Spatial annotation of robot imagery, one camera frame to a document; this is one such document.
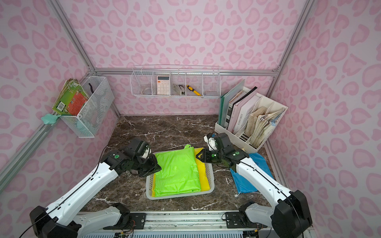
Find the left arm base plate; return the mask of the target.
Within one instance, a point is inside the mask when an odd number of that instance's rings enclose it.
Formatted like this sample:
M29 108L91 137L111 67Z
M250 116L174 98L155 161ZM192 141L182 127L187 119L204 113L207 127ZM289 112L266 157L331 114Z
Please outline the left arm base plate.
M123 213L119 221L114 226L104 227L104 230L123 230L144 229L146 213Z

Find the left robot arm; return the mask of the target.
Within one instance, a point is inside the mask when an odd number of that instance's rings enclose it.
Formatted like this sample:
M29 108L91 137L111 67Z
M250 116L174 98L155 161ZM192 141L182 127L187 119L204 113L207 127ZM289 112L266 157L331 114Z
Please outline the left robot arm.
M102 152L96 167L70 191L47 207L37 206L29 216L34 235L39 238L79 238L103 230L133 230L137 222L121 203L90 215L81 209L106 185L126 172L145 178L159 172L150 145L138 138L122 149Z

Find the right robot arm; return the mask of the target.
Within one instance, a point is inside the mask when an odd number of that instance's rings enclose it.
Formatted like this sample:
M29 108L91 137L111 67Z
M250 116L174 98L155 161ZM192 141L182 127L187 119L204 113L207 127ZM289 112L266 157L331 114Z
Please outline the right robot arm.
M280 238L302 238L312 224L306 196L299 190L291 191L264 172L242 149L237 149L225 133L209 133L204 137L208 147L196 155L208 164L222 164L249 181L268 201L269 207L248 202L237 213L227 213L231 225L238 222L243 228L262 224L271 228Z

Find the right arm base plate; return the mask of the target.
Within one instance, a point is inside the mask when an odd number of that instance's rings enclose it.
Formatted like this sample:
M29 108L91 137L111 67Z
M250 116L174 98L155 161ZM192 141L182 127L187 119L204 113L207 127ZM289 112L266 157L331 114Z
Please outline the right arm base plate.
M253 223L249 220L249 218L245 215L244 212L240 211L228 211L225 212L221 219L226 222L226 226L228 229L235 228L253 228L253 229L262 229L266 228L261 223Z

